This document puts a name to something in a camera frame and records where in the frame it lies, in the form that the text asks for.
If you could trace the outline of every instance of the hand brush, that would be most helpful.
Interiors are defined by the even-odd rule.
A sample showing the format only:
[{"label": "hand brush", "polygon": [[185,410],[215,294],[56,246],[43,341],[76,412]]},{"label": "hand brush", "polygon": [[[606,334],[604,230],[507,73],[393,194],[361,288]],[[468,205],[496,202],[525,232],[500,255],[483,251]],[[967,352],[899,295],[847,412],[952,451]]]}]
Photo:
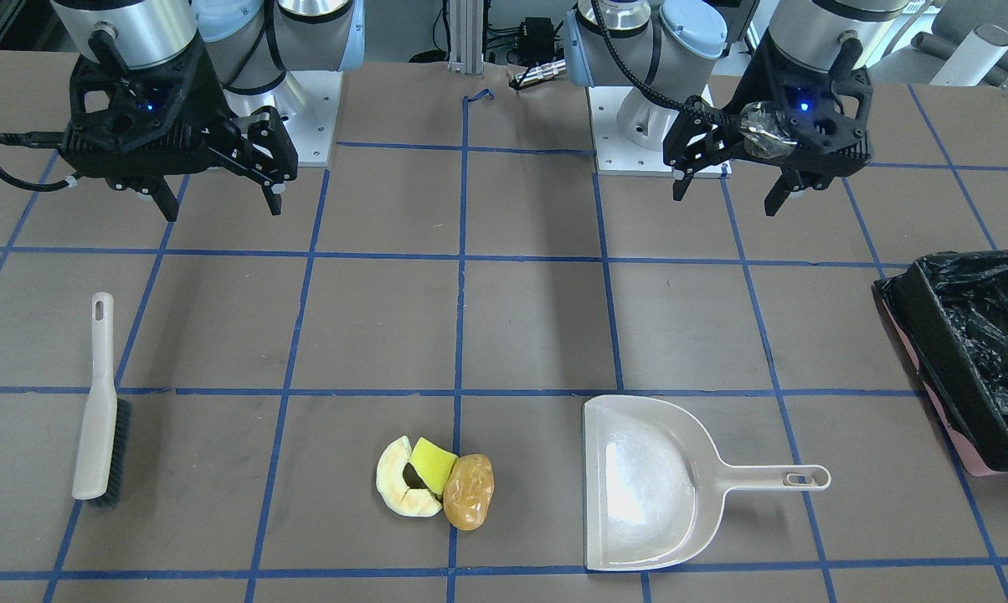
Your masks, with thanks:
[{"label": "hand brush", "polygon": [[72,497],[98,507],[117,504],[132,406],[117,397],[113,373],[113,294],[92,296],[92,388],[80,425]]}]

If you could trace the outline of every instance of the robotic arm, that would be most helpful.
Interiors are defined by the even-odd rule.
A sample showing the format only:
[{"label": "robotic arm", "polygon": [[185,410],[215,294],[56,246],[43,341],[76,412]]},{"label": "robotic arm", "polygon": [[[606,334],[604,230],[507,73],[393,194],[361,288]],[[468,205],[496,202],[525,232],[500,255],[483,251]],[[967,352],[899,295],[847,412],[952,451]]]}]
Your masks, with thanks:
[{"label": "robotic arm", "polygon": [[[593,0],[589,14],[580,10],[575,18],[585,18],[586,27],[596,28],[619,73],[649,103],[679,112],[662,141],[662,159],[675,176],[676,201],[686,194],[697,171],[724,160],[752,160],[782,172],[764,200],[765,214],[774,216],[791,194],[808,188],[823,191],[837,176],[855,174],[871,160],[867,122],[872,85],[864,65],[906,0],[780,0],[734,98],[721,110],[696,92],[679,102],[679,97],[664,93],[667,89],[651,86],[648,77],[643,81],[635,76],[621,61],[616,46],[623,37],[616,15],[633,12],[639,4],[645,3]],[[696,4],[664,0],[660,23],[653,27],[718,30],[704,22],[679,22],[692,15],[708,20]],[[700,50],[692,41],[679,41]],[[664,70],[684,82],[696,73],[708,79],[711,66],[691,57],[683,66],[661,65],[659,72]]]},{"label": "robotic arm", "polygon": [[[114,191],[152,199],[174,221],[178,205],[163,176],[225,167],[258,184],[277,216],[298,169],[284,122],[294,109],[278,107],[275,95],[289,80],[285,57],[302,69],[355,69],[363,48],[360,35],[358,48],[348,48],[355,18],[362,33],[362,0],[301,0],[288,11],[286,1],[51,0],[81,53],[69,80],[72,118],[65,132],[0,134],[0,145],[56,149],[76,172],[33,185],[0,167],[0,178],[30,191],[105,178]],[[339,52],[321,44],[324,35],[339,39]],[[100,95],[105,102],[92,102]]]}]

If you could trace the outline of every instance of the dustpan handle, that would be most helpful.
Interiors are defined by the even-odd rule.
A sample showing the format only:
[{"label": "dustpan handle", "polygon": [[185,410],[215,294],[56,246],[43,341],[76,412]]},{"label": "dustpan handle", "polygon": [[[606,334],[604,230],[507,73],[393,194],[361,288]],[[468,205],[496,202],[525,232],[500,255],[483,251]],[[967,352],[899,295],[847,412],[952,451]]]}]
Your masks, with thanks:
[{"label": "dustpan handle", "polygon": [[730,490],[823,490],[832,481],[828,469],[818,465],[728,465],[724,472]]}]

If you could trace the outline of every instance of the white brush handle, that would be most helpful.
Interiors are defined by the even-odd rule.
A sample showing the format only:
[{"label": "white brush handle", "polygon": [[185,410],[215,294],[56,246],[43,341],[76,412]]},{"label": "white brush handle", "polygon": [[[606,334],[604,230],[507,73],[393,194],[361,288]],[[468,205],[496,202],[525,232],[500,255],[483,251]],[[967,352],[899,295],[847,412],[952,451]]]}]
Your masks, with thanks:
[{"label": "white brush handle", "polygon": [[80,424],[80,450],[72,478],[72,497],[91,500],[106,493],[117,424],[113,383],[113,294],[92,297],[92,388]]}]

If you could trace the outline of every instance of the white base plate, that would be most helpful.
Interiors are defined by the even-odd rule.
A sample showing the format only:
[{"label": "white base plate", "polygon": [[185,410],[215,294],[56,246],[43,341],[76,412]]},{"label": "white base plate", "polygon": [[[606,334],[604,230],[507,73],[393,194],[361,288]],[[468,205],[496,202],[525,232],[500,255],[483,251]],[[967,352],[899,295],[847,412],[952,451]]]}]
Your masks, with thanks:
[{"label": "white base plate", "polygon": [[[620,131],[615,115],[623,99],[633,91],[630,86],[596,86],[590,93],[590,116],[593,125],[593,145],[597,149],[597,172],[608,175],[671,175],[671,167],[664,164],[664,154],[659,150],[640,147]],[[708,86],[705,100],[712,103]],[[711,165],[695,174],[696,178],[719,178],[731,174],[731,161]]]},{"label": "white base plate", "polygon": [[341,72],[292,72],[306,95],[306,108],[290,117],[284,127],[304,167],[329,166],[329,152],[340,108]]}]

